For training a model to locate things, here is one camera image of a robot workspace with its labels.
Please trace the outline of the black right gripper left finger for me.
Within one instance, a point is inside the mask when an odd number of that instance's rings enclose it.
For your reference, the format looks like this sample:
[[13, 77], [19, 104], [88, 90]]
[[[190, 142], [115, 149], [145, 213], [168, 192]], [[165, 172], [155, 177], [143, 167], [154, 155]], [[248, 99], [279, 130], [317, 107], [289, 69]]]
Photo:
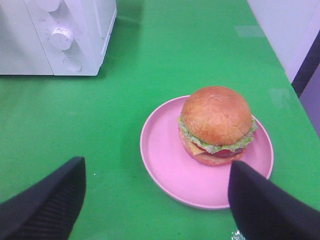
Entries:
[[86, 162], [73, 157], [0, 205], [2, 240], [67, 240], [86, 194]]

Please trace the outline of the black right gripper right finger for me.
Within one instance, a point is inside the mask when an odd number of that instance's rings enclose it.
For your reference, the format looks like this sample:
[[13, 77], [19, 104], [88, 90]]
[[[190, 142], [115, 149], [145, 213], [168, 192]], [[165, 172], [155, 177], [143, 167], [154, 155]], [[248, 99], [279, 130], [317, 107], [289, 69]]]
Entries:
[[235, 223], [247, 240], [320, 238], [320, 212], [243, 161], [231, 164], [227, 196]]

